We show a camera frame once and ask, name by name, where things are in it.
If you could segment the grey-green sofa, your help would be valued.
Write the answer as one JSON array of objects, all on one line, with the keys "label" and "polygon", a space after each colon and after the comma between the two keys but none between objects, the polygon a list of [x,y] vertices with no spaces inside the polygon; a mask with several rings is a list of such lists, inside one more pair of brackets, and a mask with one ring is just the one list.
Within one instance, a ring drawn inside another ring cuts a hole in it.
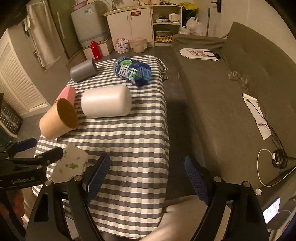
[{"label": "grey-green sofa", "polygon": [[[208,49],[219,61],[189,59],[183,48]],[[179,62],[190,111],[199,134],[205,165],[225,181],[247,180],[263,197],[295,195],[295,172],[273,187],[280,170],[270,153],[278,148],[263,140],[242,97],[258,100],[289,156],[295,156],[295,63],[276,44],[240,23],[233,23],[226,39],[175,35],[173,49]]]}]

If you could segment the blue green drink bottle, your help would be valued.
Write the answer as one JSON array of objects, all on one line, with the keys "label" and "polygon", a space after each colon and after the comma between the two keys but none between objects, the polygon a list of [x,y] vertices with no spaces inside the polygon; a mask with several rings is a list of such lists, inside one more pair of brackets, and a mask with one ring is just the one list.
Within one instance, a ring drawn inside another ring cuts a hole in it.
[{"label": "blue green drink bottle", "polygon": [[120,57],[113,64],[114,74],[136,86],[147,85],[152,77],[151,67],[130,57]]}]

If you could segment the white cloth on sofa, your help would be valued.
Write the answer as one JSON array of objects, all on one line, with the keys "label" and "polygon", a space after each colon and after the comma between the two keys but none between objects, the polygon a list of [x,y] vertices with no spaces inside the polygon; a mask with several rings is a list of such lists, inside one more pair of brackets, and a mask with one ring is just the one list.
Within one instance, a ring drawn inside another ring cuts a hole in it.
[{"label": "white cloth on sofa", "polygon": [[245,104],[247,105],[247,107],[249,108],[251,114],[255,119],[257,128],[259,129],[259,132],[263,140],[266,140],[271,136],[271,130],[267,124],[267,121],[263,116],[261,108],[258,105],[258,100],[245,93],[242,94],[242,97],[244,99]]}]

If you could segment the white leaf-patterned paper cup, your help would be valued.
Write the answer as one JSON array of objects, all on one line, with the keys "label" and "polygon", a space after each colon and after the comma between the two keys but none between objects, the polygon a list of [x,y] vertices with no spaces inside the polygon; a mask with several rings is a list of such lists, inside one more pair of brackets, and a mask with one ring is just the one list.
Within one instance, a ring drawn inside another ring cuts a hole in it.
[{"label": "white leaf-patterned paper cup", "polygon": [[87,168],[88,154],[74,146],[67,145],[50,177],[54,183],[68,182],[77,175],[82,175]]}]

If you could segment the lit device screen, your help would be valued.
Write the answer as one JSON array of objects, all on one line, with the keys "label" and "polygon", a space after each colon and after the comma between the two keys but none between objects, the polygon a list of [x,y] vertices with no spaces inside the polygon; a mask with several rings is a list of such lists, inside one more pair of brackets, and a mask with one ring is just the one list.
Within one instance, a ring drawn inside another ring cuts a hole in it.
[{"label": "lit device screen", "polygon": [[280,209],[280,197],[274,200],[266,209],[263,210],[263,217],[265,223],[269,223],[279,212]]}]

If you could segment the white louvered wardrobe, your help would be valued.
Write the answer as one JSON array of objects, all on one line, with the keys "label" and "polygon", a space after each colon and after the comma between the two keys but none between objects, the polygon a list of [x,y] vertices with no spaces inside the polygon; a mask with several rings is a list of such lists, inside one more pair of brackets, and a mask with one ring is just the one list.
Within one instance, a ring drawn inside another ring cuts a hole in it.
[{"label": "white louvered wardrobe", "polygon": [[1,93],[23,118],[45,113],[51,107],[23,68],[8,30],[1,37]]}]

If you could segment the black metal storage case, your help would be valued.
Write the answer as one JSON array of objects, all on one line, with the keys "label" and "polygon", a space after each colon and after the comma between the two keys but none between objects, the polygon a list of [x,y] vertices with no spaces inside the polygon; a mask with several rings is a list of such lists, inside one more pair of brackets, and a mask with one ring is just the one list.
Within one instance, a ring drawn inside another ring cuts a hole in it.
[{"label": "black metal storage case", "polygon": [[1,128],[11,137],[17,138],[23,119],[8,105],[1,93]]}]

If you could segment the hanging white towel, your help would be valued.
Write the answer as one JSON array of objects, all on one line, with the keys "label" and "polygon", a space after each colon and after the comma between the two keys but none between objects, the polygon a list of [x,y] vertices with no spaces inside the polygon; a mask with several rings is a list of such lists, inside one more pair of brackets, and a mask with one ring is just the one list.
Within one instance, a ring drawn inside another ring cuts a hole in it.
[{"label": "hanging white towel", "polygon": [[48,2],[27,5],[27,13],[29,33],[35,51],[41,66],[46,68],[61,57],[61,41]]}]

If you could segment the white sink cabinet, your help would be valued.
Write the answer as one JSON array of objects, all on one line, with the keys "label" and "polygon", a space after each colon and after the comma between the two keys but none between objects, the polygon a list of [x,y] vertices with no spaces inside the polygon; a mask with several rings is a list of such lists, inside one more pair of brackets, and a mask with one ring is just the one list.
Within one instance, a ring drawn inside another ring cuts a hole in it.
[{"label": "white sink cabinet", "polygon": [[129,6],[109,11],[104,16],[107,18],[115,50],[117,40],[122,38],[128,41],[144,38],[149,47],[154,46],[152,6]]}]

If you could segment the red thermos bottle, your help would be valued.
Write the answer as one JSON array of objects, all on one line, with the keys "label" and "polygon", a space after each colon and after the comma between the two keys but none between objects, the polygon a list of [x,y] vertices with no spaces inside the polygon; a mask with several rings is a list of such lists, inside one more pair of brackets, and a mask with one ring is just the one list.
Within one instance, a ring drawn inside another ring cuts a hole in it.
[{"label": "red thermos bottle", "polygon": [[95,61],[99,61],[102,58],[102,56],[100,53],[99,46],[93,40],[91,41],[91,50],[92,50],[92,54],[94,56]]}]

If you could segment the white washing machine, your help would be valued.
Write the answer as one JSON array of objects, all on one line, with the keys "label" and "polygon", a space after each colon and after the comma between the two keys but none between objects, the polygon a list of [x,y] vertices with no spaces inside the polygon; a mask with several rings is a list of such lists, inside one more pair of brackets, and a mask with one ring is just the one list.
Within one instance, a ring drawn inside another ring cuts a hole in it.
[{"label": "white washing machine", "polygon": [[71,13],[74,29],[82,48],[91,45],[91,41],[103,42],[110,37],[107,23],[106,4],[102,1],[94,1]]}]

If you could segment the white open shelf unit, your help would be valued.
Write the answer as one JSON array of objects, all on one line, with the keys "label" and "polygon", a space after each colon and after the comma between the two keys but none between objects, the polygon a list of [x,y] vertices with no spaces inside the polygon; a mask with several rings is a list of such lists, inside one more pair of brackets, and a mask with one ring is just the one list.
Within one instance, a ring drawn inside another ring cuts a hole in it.
[{"label": "white open shelf unit", "polygon": [[152,33],[154,46],[169,46],[171,43],[156,42],[156,36],[169,36],[177,34],[182,27],[182,7],[176,4],[152,5]]}]

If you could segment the pink faceted cup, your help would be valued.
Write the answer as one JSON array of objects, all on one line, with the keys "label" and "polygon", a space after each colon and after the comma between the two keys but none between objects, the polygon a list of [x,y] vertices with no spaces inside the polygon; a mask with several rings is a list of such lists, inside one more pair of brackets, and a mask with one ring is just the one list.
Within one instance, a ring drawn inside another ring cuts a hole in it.
[{"label": "pink faceted cup", "polygon": [[76,89],[72,86],[67,86],[65,87],[61,93],[58,95],[58,97],[56,98],[56,100],[54,101],[54,104],[61,98],[66,99],[67,101],[69,101],[73,106],[75,103],[75,97],[76,97]]}]

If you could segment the grey white checkered tablecloth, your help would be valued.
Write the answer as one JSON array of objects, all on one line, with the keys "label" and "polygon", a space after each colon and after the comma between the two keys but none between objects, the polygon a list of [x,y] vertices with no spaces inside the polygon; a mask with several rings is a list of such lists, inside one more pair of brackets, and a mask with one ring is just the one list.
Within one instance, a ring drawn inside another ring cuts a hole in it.
[{"label": "grey white checkered tablecloth", "polygon": [[[69,85],[76,89],[75,110],[79,126],[55,140],[39,138],[36,154],[68,144],[83,149],[90,164],[102,152],[111,159],[109,172],[98,196],[89,204],[100,231],[140,239],[157,228],[169,175],[169,134],[164,80],[167,67],[157,57],[135,56],[148,64],[152,77],[148,85],[137,87],[117,77],[114,60],[97,63],[96,76]],[[132,94],[129,115],[115,118],[88,118],[81,108],[84,91],[125,84]]]}]

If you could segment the small pink-lined trash bin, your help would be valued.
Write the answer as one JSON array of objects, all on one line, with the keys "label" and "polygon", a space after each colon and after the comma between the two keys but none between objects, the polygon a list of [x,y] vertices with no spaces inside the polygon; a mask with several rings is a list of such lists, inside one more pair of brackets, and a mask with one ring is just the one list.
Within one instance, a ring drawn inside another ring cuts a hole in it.
[{"label": "small pink-lined trash bin", "polygon": [[135,53],[143,53],[147,49],[147,40],[145,38],[135,38],[130,40],[129,43]]}]

